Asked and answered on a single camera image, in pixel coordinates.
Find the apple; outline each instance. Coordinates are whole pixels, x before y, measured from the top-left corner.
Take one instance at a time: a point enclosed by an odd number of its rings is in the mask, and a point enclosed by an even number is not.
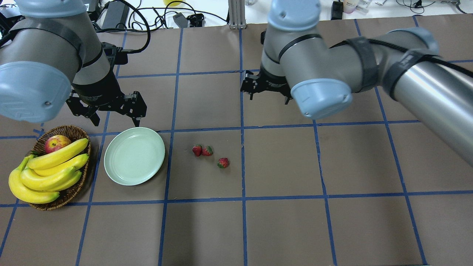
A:
[[[46,143],[44,144],[44,151],[46,153],[51,153],[53,151],[62,149],[71,143],[72,141],[70,141],[68,137],[63,135],[55,135],[46,140]]]

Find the wicker basket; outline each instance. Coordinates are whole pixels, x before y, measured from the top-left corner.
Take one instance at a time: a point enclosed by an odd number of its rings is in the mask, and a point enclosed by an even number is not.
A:
[[[80,153],[87,153],[90,156],[91,150],[92,150],[92,145],[90,143],[90,138],[88,134],[81,129],[78,126],[75,125],[62,125],[55,127],[48,132],[44,133],[41,138],[36,142],[35,146],[33,149],[30,151],[30,154],[36,154],[38,156],[45,155],[46,152],[44,151],[44,144],[46,143],[46,140],[49,139],[50,137],[54,135],[63,135],[68,137],[71,141],[76,141],[78,139],[83,139],[87,138],[89,140],[89,143],[87,147]],[[30,203],[29,205],[37,210],[41,211],[50,211],[54,210],[60,207],[63,207],[67,203],[69,203],[77,194],[81,191],[83,186],[86,184],[86,180],[88,177],[88,172],[89,172],[89,162],[90,162],[90,157],[87,160],[87,163],[80,169],[82,171],[82,176],[80,177],[79,181],[74,184],[73,186],[60,191],[59,197],[50,203],[45,203],[45,204],[33,204]]]

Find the basket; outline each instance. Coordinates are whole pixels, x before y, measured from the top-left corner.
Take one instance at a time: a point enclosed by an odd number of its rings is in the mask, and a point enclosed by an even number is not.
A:
[[[73,186],[60,191],[59,192],[60,195],[56,200],[54,200],[53,202],[45,203],[45,204],[33,204],[33,203],[29,204],[31,207],[37,210],[41,210],[41,211],[50,211],[57,208],[61,208],[67,203],[69,203],[74,197],[76,197],[77,194],[79,194],[81,189],[86,184],[86,180],[87,180],[88,172],[90,168],[89,162],[90,162],[90,153],[92,150],[90,138],[87,132],[85,132],[83,129],[75,125],[58,126],[44,133],[41,136],[41,138],[39,138],[39,140],[36,142],[35,146],[30,151],[30,154],[35,154],[38,156],[45,155],[46,152],[44,151],[44,144],[46,143],[46,140],[48,140],[50,137],[55,136],[55,135],[66,136],[73,142],[78,139],[87,138],[89,140],[88,145],[79,154],[87,153],[89,155],[89,159],[87,160],[87,163],[80,169],[82,171],[82,176],[80,177],[79,181],[77,181],[77,183],[75,183]]]

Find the strawberry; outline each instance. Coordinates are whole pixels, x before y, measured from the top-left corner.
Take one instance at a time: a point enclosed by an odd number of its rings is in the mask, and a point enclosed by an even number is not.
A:
[[[202,145],[196,144],[192,147],[192,152],[196,157],[199,157],[202,154]]]
[[[202,150],[202,155],[203,156],[210,156],[213,154],[212,148],[210,146],[205,146],[205,148]]]
[[[230,165],[228,158],[220,158],[217,166],[220,168],[227,168]]]

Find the round plate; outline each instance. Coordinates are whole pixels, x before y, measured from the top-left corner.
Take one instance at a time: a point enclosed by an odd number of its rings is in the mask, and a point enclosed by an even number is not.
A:
[[[159,170],[166,149],[161,136],[146,127],[134,127],[118,134],[105,151],[105,172],[114,182],[141,184]]]

